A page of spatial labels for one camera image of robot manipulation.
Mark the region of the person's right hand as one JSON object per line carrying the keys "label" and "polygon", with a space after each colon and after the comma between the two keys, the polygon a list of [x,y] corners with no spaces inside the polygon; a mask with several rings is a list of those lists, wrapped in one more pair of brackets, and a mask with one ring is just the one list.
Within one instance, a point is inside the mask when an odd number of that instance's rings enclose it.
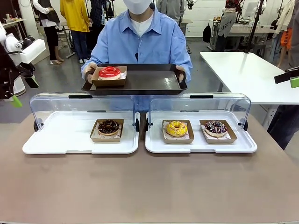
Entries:
{"label": "person's right hand", "polygon": [[82,78],[89,83],[92,83],[92,76],[97,69],[97,64],[94,62],[86,63],[82,70]]}

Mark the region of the person's left hand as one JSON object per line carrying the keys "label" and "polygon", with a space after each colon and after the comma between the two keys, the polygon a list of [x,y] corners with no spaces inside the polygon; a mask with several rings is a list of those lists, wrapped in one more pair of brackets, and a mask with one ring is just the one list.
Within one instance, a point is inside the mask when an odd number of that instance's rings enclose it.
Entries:
{"label": "person's left hand", "polygon": [[179,83],[181,83],[182,81],[184,81],[186,79],[186,73],[185,73],[185,69],[182,66],[176,65],[176,69],[177,69],[177,80]]}

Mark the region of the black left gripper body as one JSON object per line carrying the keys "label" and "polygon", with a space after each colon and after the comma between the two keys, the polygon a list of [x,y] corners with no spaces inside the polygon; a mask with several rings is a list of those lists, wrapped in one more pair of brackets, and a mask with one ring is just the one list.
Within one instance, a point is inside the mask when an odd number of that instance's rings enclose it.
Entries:
{"label": "black left gripper body", "polygon": [[14,95],[14,81],[23,75],[33,75],[33,64],[23,63],[15,65],[10,55],[16,55],[6,52],[4,46],[0,45],[0,99],[8,99]]}

